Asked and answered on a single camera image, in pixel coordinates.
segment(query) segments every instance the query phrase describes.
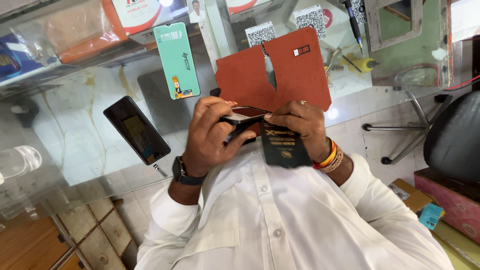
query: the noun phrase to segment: screwdriver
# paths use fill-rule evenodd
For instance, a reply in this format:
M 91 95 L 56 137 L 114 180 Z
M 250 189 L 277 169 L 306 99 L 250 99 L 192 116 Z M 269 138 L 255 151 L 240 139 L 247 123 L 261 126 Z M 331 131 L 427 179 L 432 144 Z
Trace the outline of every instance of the screwdriver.
M 363 54 L 363 48 L 361 45 L 359 24 L 357 23 L 357 19 L 355 18 L 355 15 L 353 14 L 353 11 L 352 11 L 352 3 L 350 2 L 350 0 L 345 0 L 343 4 L 345 5 L 348 11 L 348 16 L 350 17 L 350 25 L 352 26 L 353 36 L 355 37 L 358 44 L 360 45 L 361 54 L 365 56 L 365 54 Z

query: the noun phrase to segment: bracelet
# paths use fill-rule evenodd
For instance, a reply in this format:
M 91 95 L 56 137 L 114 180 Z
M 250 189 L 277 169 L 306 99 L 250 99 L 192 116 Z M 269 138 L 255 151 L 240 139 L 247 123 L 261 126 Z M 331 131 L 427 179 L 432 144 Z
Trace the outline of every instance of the bracelet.
M 336 147 L 337 147 L 337 145 L 336 145 L 336 143 L 335 143 L 331 138 L 329 138 L 329 139 L 330 139 L 330 141 L 332 142 L 332 149 L 330 150 L 330 155 L 328 155 L 328 157 L 327 157 L 324 161 L 322 161 L 322 162 L 320 162 L 320 163 L 315 163 L 315 162 L 314 162 L 314 163 L 313 163 L 313 168 L 314 168 L 315 170 L 317 170 L 317 169 L 319 169 L 319 168 L 326 167 L 326 166 L 330 165 L 332 162 L 335 161 L 335 157 L 336 157 Z
M 340 166 L 340 163 L 342 163 L 342 160 L 343 160 L 343 151 L 339 146 L 337 146 L 335 160 L 330 165 L 320 168 L 320 170 L 325 173 L 331 172 Z

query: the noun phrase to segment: wristwatch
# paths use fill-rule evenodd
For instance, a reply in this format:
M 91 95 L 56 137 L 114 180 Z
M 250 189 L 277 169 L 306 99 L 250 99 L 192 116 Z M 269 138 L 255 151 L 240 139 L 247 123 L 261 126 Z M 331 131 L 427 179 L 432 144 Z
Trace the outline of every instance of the wristwatch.
M 173 162 L 172 166 L 173 176 L 175 177 L 175 181 L 179 184 L 187 184 L 187 185 L 199 185 L 202 184 L 205 180 L 205 176 L 203 177 L 193 177 L 187 176 L 185 171 L 185 165 L 181 159 L 181 157 L 176 157 L 175 161 Z

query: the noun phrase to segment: torn mat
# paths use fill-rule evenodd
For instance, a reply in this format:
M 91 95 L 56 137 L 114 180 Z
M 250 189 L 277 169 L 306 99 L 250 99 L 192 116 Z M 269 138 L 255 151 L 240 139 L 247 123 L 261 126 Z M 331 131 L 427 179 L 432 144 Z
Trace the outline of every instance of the torn mat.
M 305 27 L 264 43 L 277 90 L 268 83 L 261 45 L 216 61 L 220 97 L 239 106 L 275 111 L 290 100 L 305 100 L 327 111 L 332 103 L 317 33 Z

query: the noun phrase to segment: metal stand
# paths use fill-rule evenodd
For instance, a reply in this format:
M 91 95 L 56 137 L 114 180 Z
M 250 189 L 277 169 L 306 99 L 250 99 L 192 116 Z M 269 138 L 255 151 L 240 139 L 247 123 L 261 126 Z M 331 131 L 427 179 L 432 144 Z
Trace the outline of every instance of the metal stand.
M 435 100 L 438 101 L 439 103 L 442 103 L 440 109 L 435 113 L 435 115 L 432 117 L 432 119 L 428 120 L 427 116 L 423 112 L 422 108 L 420 107 L 420 104 L 418 103 L 417 99 L 413 95 L 413 93 L 410 90 L 407 90 L 407 95 L 411 99 L 411 103 L 413 108 L 415 109 L 415 112 L 417 113 L 420 124 L 412 123 L 413 125 L 416 126 L 406 126 L 406 127 L 383 127 L 383 126 L 372 126 L 370 124 L 364 124 L 362 126 L 363 130 L 366 131 L 371 131 L 371 130 L 383 130 L 383 131 L 420 131 L 419 134 L 407 145 L 403 151 L 396 156 L 393 160 L 389 159 L 388 157 L 383 157 L 382 158 L 382 164 L 391 164 L 394 165 L 397 162 L 399 162 L 404 156 L 406 156 L 410 151 L 413 150 L 428 134 L 428 131 L 430 130 L 430 127 L 432 126 L 433 122 L 437 120 L 438 116 L 450 105 L 452 102 L 452 95 L 437 95 L 435 96 Z

